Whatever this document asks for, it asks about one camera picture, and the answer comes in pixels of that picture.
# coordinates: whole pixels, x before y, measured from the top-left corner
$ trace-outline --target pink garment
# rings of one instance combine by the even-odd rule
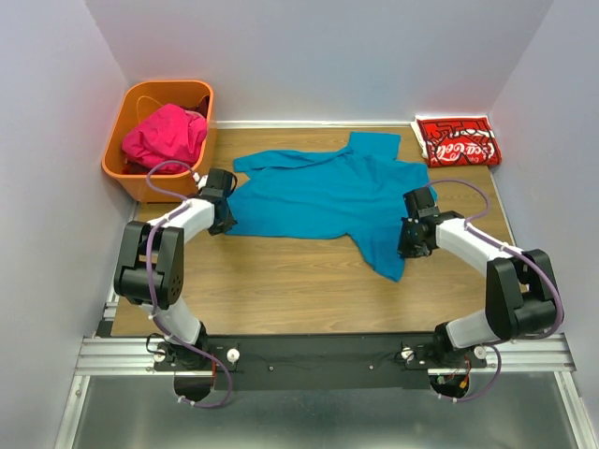
[[[168,159],[192,166],[199,159],[206,138],[206,119],[197,112],[165,105],[138,124],[123,139],[123,151],[130,162],[153,168]],[[182,173],[176,164],[161,167],[158,173]]]

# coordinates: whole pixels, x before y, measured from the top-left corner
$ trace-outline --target orange bin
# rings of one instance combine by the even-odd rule
[[[104,151],[102,168],[118,181],[137,201],[145,203],[178,202],[173,196],[159,194],[146,184],[145,175],[123,174],[124,152],[121,150],[123,138],[138,123],[155,112],[160,105],[172,103],[187,108],[196,107],[206,95],[210,97],[208,114],[208,134],[202,143],[199,159],[193,169],[200,175],[208,174],[214,157],[216,144],[216,118],[214,116],[214,92],[205,82],[197,80],[158,80],[145,81],[133,86],[125,94],[119,116],[112,128],[110,141]],[[177,175],[152,175],[152,181],[160,188],[191,195],[196,191],[189,173]]]

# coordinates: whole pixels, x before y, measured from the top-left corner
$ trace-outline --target blue shirt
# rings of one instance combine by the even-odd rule
[[[403,194],[429,181],[424,164],[397,161],[401,137],[352,132],[337,152],[271,150],[240,157],[250,180],[228,203],[229,235],[336,239],[348,234],[377,273],[398,281]]]

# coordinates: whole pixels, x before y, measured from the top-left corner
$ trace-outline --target wooden table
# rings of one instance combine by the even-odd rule
[[[410,128],[359,130],[401,134],[400,159],[422,161]],[[213,165],[232,170],[233,159],[269,149],[336,151],[345,146],[349,131],[220,130]],[[486,167],[434,168],[430,177],[460,178],[482,188],[491,198],[491,212],[476,225],[511,241]],[[240,175],[240,183],[245,181]],[[442,210],[469,216],[484,208],[468,187],[447,183],[435,188]],[[139,218],[149,220],[172,208],[142,205]],[[347,236],[308,240],[211,237],[204,232],[185,246],[183,297],[212,334],[418,331],[481,309],[485,281],[443,250],[409,260],[401,280],[393,282],[376,274]],[[155,330],[146,313],[121,299],[113,336],[145,336]]]

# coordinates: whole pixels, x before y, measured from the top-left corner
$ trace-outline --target red fabric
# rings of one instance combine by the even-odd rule
[[[153,168],[169,159],[192,166],[199,159],[208,125],[200,114],[185,111],[176,105],[165,105],[137,125],[123,139],[127,160]],[[157,172],[183,173],[179,165],[169,164]]]
[[[502,152],[487,117],[416,119],[429,167],[497,166]]]

